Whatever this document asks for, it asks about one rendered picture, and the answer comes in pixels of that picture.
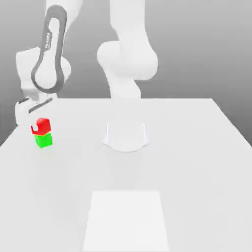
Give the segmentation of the small green cube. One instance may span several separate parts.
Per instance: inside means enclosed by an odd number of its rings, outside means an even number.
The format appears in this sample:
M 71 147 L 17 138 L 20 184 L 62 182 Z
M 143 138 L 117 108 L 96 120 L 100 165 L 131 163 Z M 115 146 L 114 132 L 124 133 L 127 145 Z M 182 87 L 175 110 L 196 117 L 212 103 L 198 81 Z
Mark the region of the small green cube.
M 44 148 L 53 144 L 51 133 L 45 135 L 35 135 L 35 141 L 40 148 Z

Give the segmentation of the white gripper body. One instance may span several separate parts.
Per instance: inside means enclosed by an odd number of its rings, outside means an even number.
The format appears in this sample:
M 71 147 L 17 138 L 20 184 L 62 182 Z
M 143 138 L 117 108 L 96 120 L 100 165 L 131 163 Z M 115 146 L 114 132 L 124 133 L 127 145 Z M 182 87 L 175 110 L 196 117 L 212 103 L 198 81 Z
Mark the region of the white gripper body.
M 15 104 L 15 120 L 19 126 L 30 119 L 30 114 L 53 101 L 48 98 L 43 101 L 33 101 L 31 98 L 24 98 Z

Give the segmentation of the small red cube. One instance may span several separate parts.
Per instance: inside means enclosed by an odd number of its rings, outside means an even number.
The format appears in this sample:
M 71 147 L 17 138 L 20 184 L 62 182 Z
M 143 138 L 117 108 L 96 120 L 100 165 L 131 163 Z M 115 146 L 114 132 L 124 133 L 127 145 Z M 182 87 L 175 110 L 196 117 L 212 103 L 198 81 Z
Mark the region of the small red cube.
M 51 124 L 48 118 L 39 118 L 35 124 L 37 126 L 37 130 L 35 130 L 34 127 L 31 126 L 31 130 L 34 135 L 42 136 L 51 131 Z

